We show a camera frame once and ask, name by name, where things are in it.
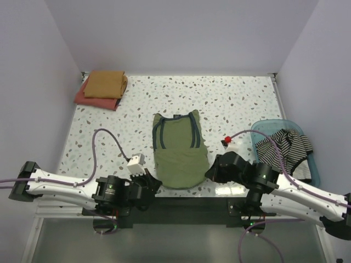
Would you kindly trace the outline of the blue translucent plastic bin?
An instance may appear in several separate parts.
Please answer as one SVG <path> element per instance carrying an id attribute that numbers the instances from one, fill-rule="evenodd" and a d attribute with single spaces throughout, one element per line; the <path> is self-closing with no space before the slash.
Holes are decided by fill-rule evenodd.
<path id="1" fill-rule="evenodd" d="M 266 119 L 262 121 L 257 121 L 253 124 L 251 129 L 258 130 L 269 136 L 278 132 L 281 129 L 294 129 L 300 135 L 304 135 L 303 130 L 296 123 L 286 119 Z M 261 162 L 258 157 L 256 144 L 264 139 L 265 136 L 263 135 L 251 133 L 252 147 L 256 157 L 256 162 Z M 311 182 L 309 184 L 319 188 L 320 176 L 312 153 L 307 156 L 307 162 L 309 172 L 311 174 Z"/>

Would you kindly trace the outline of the salmon red folded tank top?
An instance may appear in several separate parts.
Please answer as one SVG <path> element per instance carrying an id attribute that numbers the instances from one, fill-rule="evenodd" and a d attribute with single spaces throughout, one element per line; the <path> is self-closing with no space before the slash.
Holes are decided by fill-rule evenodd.
<path id="1" fill-rule="evenodd" d="M 89 78 L 87 78 L 82 84 L 81 88 L 75 95 L 74 103 L 79 105 L 102 108 L 105 110 L 116 111 L 121 99 L 86 98 L 84 96 L 84 90 L 88 84 L 88 81 L 89 81 Z"/>

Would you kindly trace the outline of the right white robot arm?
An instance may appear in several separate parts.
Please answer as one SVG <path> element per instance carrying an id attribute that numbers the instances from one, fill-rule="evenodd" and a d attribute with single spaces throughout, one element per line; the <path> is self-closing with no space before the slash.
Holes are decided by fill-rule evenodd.
<path id="1" fill-rule="evenodd" d="M 280 214 L 310 221 L 350 240 L 350 194 L 337 195 L 285 176 L 277 168 L 245 161 L 235 152 L 217 155 L 205 173 L 217 183 L 235 182 L 247 191 L 236 207 L 242 215 Z"/>

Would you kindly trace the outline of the striped black white tank top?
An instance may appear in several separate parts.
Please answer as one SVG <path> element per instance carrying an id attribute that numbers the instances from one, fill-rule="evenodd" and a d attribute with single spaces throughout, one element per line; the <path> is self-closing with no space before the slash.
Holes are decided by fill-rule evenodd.
<path id="1" fill-rule="evenodd" d="M 281 129 L 270 136 L 282 157 L 282 163 L 288 175 L 305 183 L 311 182 L 307 156 L 313 153 L 312 145 L 305 135 L 294 129 Z M 265 138 L 256 144 L 261 163 L 280 168 L 278 156 L 273 144 Z"/>

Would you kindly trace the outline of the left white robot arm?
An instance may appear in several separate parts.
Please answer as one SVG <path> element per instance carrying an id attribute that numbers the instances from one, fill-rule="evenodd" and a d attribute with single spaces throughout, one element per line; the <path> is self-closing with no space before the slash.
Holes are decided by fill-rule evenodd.
<path id="1" fill-rule="evenodd" d="M 15 180 L 9 199 L 33 202 L 36 198 L 74 204 L 104 216 L 127 215 L 135 207 L 145 211 L 162 185 L 147 169 L 129 179 L 109 175 L 96 179 L 68 178 L 47 173 L 26 162 Z"/>

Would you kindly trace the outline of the mustard folded tank top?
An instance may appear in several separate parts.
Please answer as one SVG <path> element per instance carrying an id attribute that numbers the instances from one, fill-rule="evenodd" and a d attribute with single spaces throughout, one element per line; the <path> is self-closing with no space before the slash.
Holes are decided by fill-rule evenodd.
<path id="1" fill-rule="evenodd" d="M 92 71 L 87 81 L 85 98 L 121 99 L 128 78 L 124 71 Z"/>

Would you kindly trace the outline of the olive green tank top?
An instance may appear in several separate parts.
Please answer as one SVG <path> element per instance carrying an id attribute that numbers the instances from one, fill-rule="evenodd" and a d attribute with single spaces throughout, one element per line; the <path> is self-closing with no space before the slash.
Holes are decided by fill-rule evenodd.
<path id="1" fill-rule="evenodd" d="M 172 118 L 155 114 L 152 147 L 156 175 L 164 187 L 183 190 L 206 180 L 210 165 L 198 110 Z"/>

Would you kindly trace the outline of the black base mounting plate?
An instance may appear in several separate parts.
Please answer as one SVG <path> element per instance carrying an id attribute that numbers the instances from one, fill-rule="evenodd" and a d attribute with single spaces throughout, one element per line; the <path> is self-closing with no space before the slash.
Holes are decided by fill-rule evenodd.
<path id="1" fill-rule="evenodd" d="M 276 215 L 264 214 L 258 208 L 249 211 L 244 207 L 245 200 L 245 197 L 157 197 L 145 211 L 118 210 L 117 225 L 119 229 L 137 224 L 243 227 L 249 219 Z"/>

